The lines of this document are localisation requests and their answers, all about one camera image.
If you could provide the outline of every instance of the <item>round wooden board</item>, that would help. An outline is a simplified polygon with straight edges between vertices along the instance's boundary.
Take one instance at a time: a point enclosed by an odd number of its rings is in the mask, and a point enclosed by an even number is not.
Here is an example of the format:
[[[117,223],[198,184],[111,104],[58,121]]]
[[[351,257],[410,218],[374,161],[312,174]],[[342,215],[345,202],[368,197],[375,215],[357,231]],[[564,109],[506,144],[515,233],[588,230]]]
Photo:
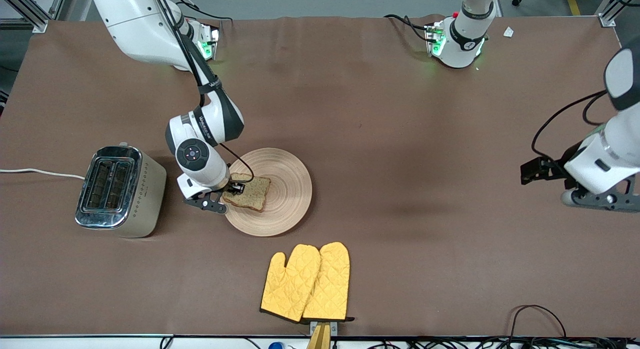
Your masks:
[[[292,153],[276,148],[262,148],[242,155],[257,177],[271,180],[263,212],[227,203],[226,219],[238,230],[255,237],[271,237],[290,230],[305,216],[311,204],[311,176],[305,165]],[[236,160],[231,173],[250,174]]]

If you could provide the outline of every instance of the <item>oven mitt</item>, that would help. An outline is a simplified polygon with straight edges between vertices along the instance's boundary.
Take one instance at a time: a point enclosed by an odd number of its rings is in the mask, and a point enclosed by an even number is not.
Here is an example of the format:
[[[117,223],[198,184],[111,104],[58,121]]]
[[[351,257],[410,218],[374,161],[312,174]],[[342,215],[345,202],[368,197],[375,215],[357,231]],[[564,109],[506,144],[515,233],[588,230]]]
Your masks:
[[[342,242],[331,242],[320,249],[320,272],[302,317],[307,321],[347,320],[349,292],[349,251]]]
[[[299,322],[320,270],[315,246],[298,244],[286,263],[284,253],[271,258],[260,311]]]

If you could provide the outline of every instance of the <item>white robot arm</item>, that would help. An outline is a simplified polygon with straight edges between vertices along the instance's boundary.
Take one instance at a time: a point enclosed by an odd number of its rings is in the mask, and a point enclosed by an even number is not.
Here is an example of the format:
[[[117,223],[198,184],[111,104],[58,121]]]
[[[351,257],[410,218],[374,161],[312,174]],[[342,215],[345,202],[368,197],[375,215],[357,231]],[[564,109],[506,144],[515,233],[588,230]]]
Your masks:
[[[187,114],[170,119],[165,138],[184,173],[178,185],[185,202],[226,213],[226,206],[219,203],[222,192],[242,192],[244,185],[230,182],[229,169],[214,147],[239,137],[244,119],[206,63],[210,43],[202,40],[211,35],[211,28],[186,19],[169,0],[94,2],[123,53],[140,62],[173,65],[196,75],[201,103]],[[210,103],[204,105],[203,96]],[[210,199],[212,192],[217,198]]]
[[[565,179],[570,190],[561,199],[568,206],[640,212],[640,195],[634,194],[640,172],[640,37],[608,62],[604,83],[617,114],[554,160],[566,173],[537,158],[521,167],[522,184]]]
[[[427,49],[452,68],[464,68],[480,55],[489,25],[496,18],[494,0],[462,0],[457,17],[449,16],[429,28]]]

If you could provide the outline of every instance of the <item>slice of bread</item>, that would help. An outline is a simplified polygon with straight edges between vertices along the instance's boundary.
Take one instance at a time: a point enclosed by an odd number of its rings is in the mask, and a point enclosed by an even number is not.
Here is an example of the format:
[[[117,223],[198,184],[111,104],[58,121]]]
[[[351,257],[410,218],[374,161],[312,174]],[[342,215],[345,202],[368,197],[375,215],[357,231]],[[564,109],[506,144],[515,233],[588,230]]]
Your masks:
[[[247,181],[250,179],[250,174],[231,173],[231,180]],[[249,208],[262,213],[265,210],[265,201],[267,200],[267,192],[269,192],[271,183],[272,180],[270,178],[256,176],[253,180],[244,184],[242,194],[233,195],[230,192],[225,192],[222,194],[222,198],[233,206]]]

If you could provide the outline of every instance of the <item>gray floor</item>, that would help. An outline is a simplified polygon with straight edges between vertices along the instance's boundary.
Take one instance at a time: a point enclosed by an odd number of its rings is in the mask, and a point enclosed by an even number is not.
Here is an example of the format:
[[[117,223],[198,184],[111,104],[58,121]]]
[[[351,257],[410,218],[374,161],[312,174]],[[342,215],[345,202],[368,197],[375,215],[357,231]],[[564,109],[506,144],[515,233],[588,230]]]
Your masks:
[[[275,19],[279,17],[382,17],[398,14],[422,17],[444,14],[460,9],[460,0],[193,0],[202,10],[217,16],[234,19]],[[594,14],[602,0],[576,0],[583,15]],[[567,0],[522,0],[519,7],[512,0],[500,0],[505,17],[519,16],[571,16]],[[185,9],[190,16],[201,14]],[[92,4],[87,21],[99,21],[100,16]],[[640,35],[640,8],[627,8],[616,20],[617,33],[622,44]],[[0,65],[18,69],[25,55],[31,33],[25,30],[0,30]],[[10,92],[16,74],[0,68],[0,89]]]

